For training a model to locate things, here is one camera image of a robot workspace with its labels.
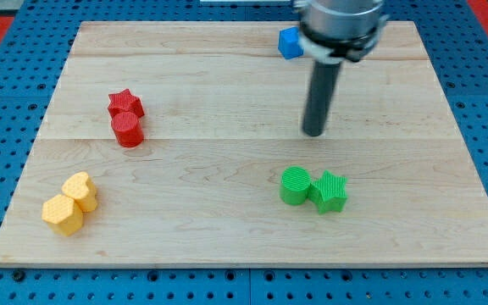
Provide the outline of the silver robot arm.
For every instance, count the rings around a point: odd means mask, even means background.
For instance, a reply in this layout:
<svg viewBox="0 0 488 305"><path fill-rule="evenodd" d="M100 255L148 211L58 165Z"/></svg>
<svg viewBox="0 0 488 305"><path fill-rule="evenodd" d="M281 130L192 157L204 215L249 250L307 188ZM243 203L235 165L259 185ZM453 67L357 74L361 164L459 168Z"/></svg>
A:
<svg viewBox="0 0 488 305"><path fill-rule="evenodd" d="M298 42L322 64L358 62L375 48L386 26L384 0L297 0Z"/></svg>

